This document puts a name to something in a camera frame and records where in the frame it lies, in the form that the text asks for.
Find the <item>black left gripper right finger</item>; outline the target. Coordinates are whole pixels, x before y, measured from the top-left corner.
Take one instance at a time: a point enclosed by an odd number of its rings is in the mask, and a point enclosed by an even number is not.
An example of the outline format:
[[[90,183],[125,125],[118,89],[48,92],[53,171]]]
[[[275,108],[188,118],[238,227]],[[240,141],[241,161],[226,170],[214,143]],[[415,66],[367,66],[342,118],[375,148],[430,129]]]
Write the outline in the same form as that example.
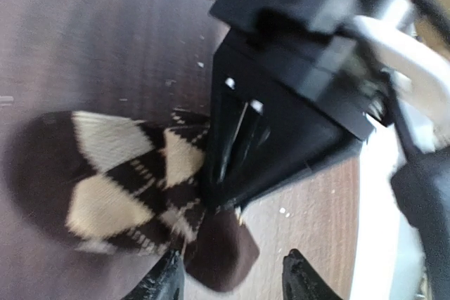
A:
[[[333,300],[338,295],[298,249],[283,257],[283,299]]]

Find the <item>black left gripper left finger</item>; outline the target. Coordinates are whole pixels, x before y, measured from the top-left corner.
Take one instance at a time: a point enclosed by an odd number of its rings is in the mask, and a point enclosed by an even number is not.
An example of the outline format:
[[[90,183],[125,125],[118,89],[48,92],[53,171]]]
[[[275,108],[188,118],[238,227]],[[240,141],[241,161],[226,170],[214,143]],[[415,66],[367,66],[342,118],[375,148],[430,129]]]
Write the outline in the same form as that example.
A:
[[[184,298],[184,281],[180,252],[169,250],[124,300],[180,300]]]

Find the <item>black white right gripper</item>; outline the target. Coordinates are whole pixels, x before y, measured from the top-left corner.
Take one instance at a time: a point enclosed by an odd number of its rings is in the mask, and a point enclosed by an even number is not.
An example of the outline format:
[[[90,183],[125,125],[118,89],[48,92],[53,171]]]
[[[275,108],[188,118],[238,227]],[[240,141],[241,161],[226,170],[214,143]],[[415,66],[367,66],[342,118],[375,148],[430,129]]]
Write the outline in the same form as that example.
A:
[[[373,122],[449,146],[449,15],[435,0],[213,0],[202,196],[245,207],[359,153]]]

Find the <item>beige brown argyle sock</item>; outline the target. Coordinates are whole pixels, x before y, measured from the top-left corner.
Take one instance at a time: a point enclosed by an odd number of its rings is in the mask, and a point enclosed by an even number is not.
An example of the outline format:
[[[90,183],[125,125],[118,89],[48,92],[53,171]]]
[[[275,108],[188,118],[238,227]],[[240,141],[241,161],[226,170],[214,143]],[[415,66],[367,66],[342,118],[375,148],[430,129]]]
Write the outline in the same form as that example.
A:
[[[9,136],[6,185],[29,222],[72,248],[181,255],[219,293],[237,288],[260,255],[233,209],[201,194],[210,120],[175,109],[166,124],[87,111],[47,112]]]

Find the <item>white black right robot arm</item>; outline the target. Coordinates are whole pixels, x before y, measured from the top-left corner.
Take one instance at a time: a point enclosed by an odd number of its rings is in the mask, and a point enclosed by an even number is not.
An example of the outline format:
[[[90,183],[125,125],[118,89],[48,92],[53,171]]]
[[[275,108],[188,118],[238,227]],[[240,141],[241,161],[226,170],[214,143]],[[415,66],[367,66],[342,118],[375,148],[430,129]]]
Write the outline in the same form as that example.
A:
[[[246,207],[358,154],[370,118],[395,127],[405,164],[390,184],[418,231],[435,299],[449,298],[449,61],[411,33],[436,0],[214,0],[229,26],[213,58],[201,191]]]

